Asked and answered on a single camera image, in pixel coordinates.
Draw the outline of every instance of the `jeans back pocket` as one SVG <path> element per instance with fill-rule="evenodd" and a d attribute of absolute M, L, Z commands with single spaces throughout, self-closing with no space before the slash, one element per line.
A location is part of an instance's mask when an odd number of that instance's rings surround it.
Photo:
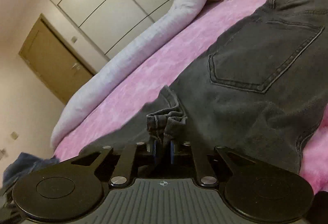
<path fill-rule="evenodd" d="M 324 26 L 282 19 L 250 22 L 209 55 L 210 81 L 265 93 L 323 30 Z"/>

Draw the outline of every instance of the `dark blue cloth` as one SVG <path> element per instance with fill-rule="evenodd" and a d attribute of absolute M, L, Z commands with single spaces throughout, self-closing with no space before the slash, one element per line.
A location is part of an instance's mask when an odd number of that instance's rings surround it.
<path fill-rule="evenodd" d="M 9 186 L 32 171 L 37 171 L 58 163 L 59 159 L 56 157 L 42 159 L 27 153 L 20 153 L 16 161 L 9 165 L 4 171 L 2 185 L 3 187 Z"/>

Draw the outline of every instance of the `door frame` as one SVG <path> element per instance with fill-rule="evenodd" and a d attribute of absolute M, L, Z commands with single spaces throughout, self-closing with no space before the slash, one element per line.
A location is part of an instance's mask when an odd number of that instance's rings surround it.
<path fill-rule="evenodd" d="M 96 75 L 97 72 L 82 58 L 82 56 L 80 56 L 74 48 L 72 48 L 72 46 L 63 38 L 63 36 L 54 28 L 54 26 L 47 20 L 47 18 L 45 17 L 45 15 L 40 14 L 40 16 L 38 17 L 37 21 L 34 23 L 33 27 L 31 28 L 29 34 L 27 35 L 21 49 L 19 50 L 19 56 L 25 61 L 25 63 L 30 67 L 31 70 L 33 70 L 33 72 L 38 76 L 38 73 L 36 71 L 34 71 L 34 69 L 30 66 L 30 63 L 28 60 L 26 60 L 24 58 L 24 56 L 22 55 L 22 51 L 23 49 L 31 44 L 31 40 L 34 39 L 34 37 L 36 36 L 36 34 L 33 33 L 33 28 L 35 27 L 35 25 L 39 22 L 42 22 L 43 24 L 45 24 L 47 26 L 47 28 L 52 32 L 53 35 L 55 35 L 55 37 L 63 44 L 63 46 L 67 49 L 68 52 L 70 52 L 70 54 L 72 56 L 74 56 L 80 63 L 81 65 L 90 72 L 90 74 L 92 76 Z"/>
<path fill-rule="evenodd" d="M 72 49 L 71 46 L 69 46 L 69 44 L 66 42 L 66 40 L 58 33 L 57 30 L 55 30 L 55 28 L 49 23 L 49 21 L 45 18 L 45 16 L 43 14 L 40 15 L 40 17 L 37 19 L 37 21 L 34 23 L 32 29 L 30 30 L 29 34 L 27 35 L 20 51 L 19 51 L 19 56 L 24 60 L 24 62 L 28 65 L 28 67 L 34 72 L 34 74 L 41 80 L 41 82 L 63 103 L 66 104 L 66 101 L 64 101 L 57 93 L 54 89 L 52 89 L 51 86 L 48 85 L 48 83 L 46 82 L 46 80 L 43 79 L 42 75 L 37 72 L 33 66 L 30 64 L 29 60 L 25 59 L 24 57 L 24 50 L 29 47 L 35 36 L 38 33 L 38 30 L 35 29 L 35 26 L 39 23 L 43 23 L 48 29 L 49 31 L 55 35 L 55 37 L 59 40 L 59 42 L 64 46 L 64 48 L 66 48 L 66 50 L 75 58 L 78 60 L 78 62 L 80 63 L 81 66 L 83 66 L 92 76 L 94 76 L 96 74 L 95 70 L 92 69 L 81 57 L 80 55 L 78 55 L 76 53 L 76 51 L 74 51 Z"/>

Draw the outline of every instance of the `ridged black surface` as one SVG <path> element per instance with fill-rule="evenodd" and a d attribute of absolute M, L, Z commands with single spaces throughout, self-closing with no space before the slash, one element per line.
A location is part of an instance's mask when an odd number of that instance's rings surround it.
<path fill-rule="evenodd" d="M 233 213 L 214 190 L 191 179 L 136 179 L 112 190 L 94 212 L 73 224 L 250 224 Z"/>

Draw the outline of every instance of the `brown door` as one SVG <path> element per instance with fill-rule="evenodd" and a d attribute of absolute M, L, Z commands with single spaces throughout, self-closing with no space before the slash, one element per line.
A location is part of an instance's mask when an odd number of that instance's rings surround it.
<path fill-rule="evenodd" d="M 41 19 L 33 26 L 19 54 L 42 82 L 65 104 L 92 78 L 92 74 Z"/>

